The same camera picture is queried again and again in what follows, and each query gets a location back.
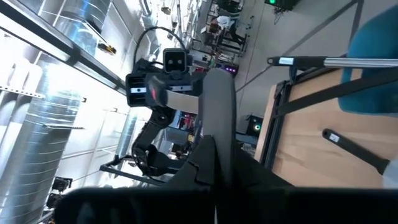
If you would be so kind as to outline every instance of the wooden table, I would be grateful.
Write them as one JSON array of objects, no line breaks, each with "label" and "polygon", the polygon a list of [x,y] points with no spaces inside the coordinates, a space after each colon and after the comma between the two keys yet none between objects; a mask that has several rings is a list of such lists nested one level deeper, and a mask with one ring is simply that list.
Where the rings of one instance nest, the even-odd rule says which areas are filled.
[{"label": "wooden table", "polygon": [[[355,70],[353,78],[359,78]],[[341,80],[341,70],[292,87],[289,101],[315,93]],[[273,107],[272,87],[255,158],[261,157],[267,126]],[[325,101],[287,114],[273,172],[291,184],[311,187],[381,188],[382,177],[362,160],[322,138],[330,128],[381,157],[398,155],[398,118],[343,112],[337,99]]]}]

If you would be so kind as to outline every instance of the black bracket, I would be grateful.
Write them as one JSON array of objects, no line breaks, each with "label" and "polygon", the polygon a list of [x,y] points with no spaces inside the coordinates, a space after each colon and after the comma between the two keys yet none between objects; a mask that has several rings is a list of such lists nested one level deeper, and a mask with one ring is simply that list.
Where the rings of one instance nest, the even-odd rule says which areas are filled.
[{"label": "black bracket", "polygon": [[64,192],[66,189],[72,187],[72,182],[72,178],[55,177],[55,180],[52,184],[52,189],[58,190],[60,193]]},{"label": "black bracket", "polygon": [[274,99],[279,97],[279,95],[282,93],[282,90],[285,88],[285,86],[286,86],[286,81],[282,81],[277,84],[276,90],[274,93]]},{"label": "black bracket", "polygon": [[297,68],[296,67],[289,67],[289,81],[291,85],[294,85],[296,83],[297,79]]},{"label": "black bracket", "polygon": [[76,65],[76,63],[79,62],[80,57],[81,57],[81,48],[76,43],[73,43],[72,53],[70,54],[70,57],[65,63],[69,66],[74,66]]}]

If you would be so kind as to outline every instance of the blue chair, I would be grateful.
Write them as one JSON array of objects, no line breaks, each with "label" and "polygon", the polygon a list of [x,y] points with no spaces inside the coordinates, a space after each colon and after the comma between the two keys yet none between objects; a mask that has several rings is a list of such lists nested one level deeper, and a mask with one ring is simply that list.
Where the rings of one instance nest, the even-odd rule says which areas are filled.
[{"label": "blue chair", "polygon": [[[354,36],[348,58],[398,59],[398,5],[371,19]],[[382,69],[367,68],[362,77],[378,75]],[[352,68],[344,68],[341,82],[351,80]],[[349,113],[396,116],[398,82],[377,86],[338,98],[340,108]]]}]

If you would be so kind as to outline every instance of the ductwork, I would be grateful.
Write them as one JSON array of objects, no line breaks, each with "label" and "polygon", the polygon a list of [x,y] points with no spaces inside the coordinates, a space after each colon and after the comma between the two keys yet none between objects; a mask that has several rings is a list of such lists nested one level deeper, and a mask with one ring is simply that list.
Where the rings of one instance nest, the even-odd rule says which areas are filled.
[{"label": "ductwork", "polygon": [[62,12],[78,15],[102,29],[110,4],[111,0],[67,0]]},{"label": "ductwork", "polygon": [[119,157],[125,156],[129,150],[129,145],[131,142],[132,132],[136,125],[137,114],[133,109],[130,109],[130,112],[126,118],[126,122],[124,123],[123,130],[120,136],[120,140],[118,143],[118,148],[116,149],[116,154]]},{"label": "ductwork", "polygon": [[79,73],[42,60],[38,64],[44,74],[37,92],[46,97],[30,103],[0,179],[0,223],[35,223],[40,218],[71,132],[45,124],[72,125],[81,101],[76,83],[68,81]]},{"label": "ductwork", "polygon": [[94,55],[97,37],[88,24],[101,33],[111,0],[66,0],[55,27],[79,47]]}]

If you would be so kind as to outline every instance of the yellow object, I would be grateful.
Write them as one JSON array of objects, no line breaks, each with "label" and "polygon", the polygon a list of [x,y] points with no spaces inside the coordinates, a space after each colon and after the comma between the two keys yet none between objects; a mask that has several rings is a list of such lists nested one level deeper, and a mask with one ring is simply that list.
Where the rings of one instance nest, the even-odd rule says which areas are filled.
[{"label": "yellow object", "polygon": [[195,137],[191,134],[188,135],[188,141],[193,142],[193,140],[195,139]]}]

